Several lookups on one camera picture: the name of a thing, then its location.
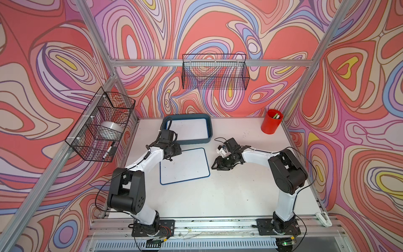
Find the blue whiteboard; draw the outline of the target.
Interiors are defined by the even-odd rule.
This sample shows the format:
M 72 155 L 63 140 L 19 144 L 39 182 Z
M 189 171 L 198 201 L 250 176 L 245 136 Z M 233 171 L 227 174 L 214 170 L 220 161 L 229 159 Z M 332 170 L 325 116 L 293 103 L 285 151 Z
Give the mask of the blue whiteboard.
M 177 133 L 178 141 L 208 138 L 206 119 L 172 120 L 170 130 Z
M 211 174 L 204 148 L 182 151 L 172 161 L 160 163 L 160 184 L 169 185 L 192 180 L 204 179 Z

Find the teal plastic storage box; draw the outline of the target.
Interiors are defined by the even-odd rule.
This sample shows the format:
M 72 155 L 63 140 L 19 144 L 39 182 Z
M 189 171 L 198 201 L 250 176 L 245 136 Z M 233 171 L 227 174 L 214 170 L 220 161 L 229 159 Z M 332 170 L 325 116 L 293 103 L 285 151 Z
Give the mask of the teal plastic storage box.
M 204 113 L 169 115 L 163 119 L 164 129 L 177 133 L 177 142 L 182 145 L 206 144 L 213 136 L 212 119 Z

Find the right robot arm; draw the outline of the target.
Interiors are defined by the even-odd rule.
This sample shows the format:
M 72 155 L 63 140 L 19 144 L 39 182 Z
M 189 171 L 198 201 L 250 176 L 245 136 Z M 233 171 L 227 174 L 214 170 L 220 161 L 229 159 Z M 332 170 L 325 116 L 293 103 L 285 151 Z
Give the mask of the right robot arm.
M 294 207 L 297 194 L 308 179 L 306 169 L 294 153 L 288 148 L 277 152 L 257 150 L 251 146 L 239 145 L 234 138 L 222 142 L 216 152 L 218 157 L 212 165 L 213 170 L 230 171 L 235 166 L 245 163 L 258 164 L 271 170 L 279 189 L 278 204 L 271 223 L 274 232 L 285 233 L 296 220 Z

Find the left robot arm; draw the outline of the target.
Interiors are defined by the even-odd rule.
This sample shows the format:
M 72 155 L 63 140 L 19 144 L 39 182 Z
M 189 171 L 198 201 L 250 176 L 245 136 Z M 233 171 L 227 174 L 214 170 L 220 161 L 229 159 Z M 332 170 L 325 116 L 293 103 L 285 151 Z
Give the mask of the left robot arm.
M 158 212 L 146 204 L 145 174 L 163 160 L 182 154 L 177 133 L 162 129 L 154 142 L 146 146 L 147 152 L 125 168 L 114 170 L 107 206 L 117 212 L 129 213 L 140 224 L 152 226 Z

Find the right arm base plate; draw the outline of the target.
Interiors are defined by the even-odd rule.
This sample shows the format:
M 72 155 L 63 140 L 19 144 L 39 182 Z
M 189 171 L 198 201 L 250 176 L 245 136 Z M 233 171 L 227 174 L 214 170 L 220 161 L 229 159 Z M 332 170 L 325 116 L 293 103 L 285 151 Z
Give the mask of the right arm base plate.
M 273 218 L 259 218 L 256 219 L 256 224 L 252 225 L 256 228 L 260 236 L 299 236 L 301 235 L 301 230 L 297 220 L 291 219 L 287 222 L 281 219 Z

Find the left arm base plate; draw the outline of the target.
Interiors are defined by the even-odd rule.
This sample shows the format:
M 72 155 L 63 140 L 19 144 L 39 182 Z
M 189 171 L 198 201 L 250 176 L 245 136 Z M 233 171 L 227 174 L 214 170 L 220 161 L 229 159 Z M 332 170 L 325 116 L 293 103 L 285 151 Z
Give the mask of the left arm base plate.
M 136 220 L 129 224 L 133 237 L 171 237 L 174 236 L 175 220 L 160 219 L 152 225 L 140 224 Z

